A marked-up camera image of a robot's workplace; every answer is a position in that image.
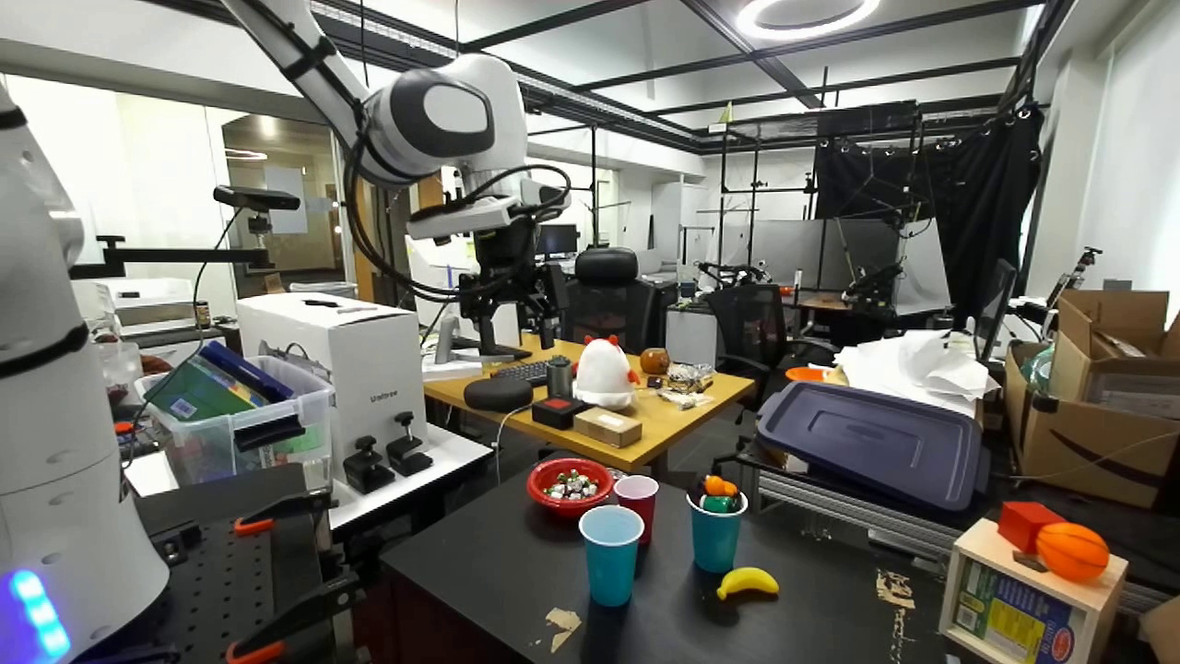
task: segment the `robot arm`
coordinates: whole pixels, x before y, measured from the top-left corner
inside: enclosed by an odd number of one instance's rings
[[[455,237],[511,225],[504,200],[473,200],[494,172],[522,165],[526,128],[515,74],[490,54],[410,70],[364,97],[308,0],[225,0],[280,74],[326,114],[372,186],[407,186],[456,165],[466,197],[410,225],[410,237]]]

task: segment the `black curtain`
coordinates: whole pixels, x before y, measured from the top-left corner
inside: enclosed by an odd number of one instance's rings
[[[828,135],[814,150],[817,217],[938,217],[952,300],[981,308],[998,259],[1016,267],[1027,197],[1040,181],[1040,114],[1009,114],[965,135],[860,147]]]

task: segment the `purple case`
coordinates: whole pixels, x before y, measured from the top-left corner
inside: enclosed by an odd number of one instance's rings
[[[876,390],[789,385],[756,428],[817,467],[944,513],[971,506],[984,467],[971,417]]]

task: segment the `red bowl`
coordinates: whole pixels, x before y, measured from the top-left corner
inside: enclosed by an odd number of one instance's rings
[[[557,477],[559,477],[559,472],[570,472],[570,467],[581,472],[581,477],[590,477],[590,478],[597,484],[597,492],[586,494],[586,499],[551,499],[551,487],[557,484]],[[611,499],[611,484],[616,484],[616,477],[611,477],[605,465],[592,465],[592,462],[586,462],[586,456],[551,456],[551,462],[542,462],[542,465],[536,465],[536,467],[526,472],[522,492],[526,492],[526,499],[532,499],[536,506],[542,506],[551,518],[557,518],[557,519],[578,519],[586,509],[605,506],[605,502]]]

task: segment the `blue cup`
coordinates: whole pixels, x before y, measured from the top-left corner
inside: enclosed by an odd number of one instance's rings
[[[742,534],[742,518],[750,509],[744,494],[739,494],[735,513],[708,513],[686,494],[694,509],[694,564],[708,577],[724,577],[735,568],[739,557],[739,534]]]
[[[628,606],[640,518],[623,506],[597,506],[581,513],[578,531],[586,538],[590,602],[608,607]]]

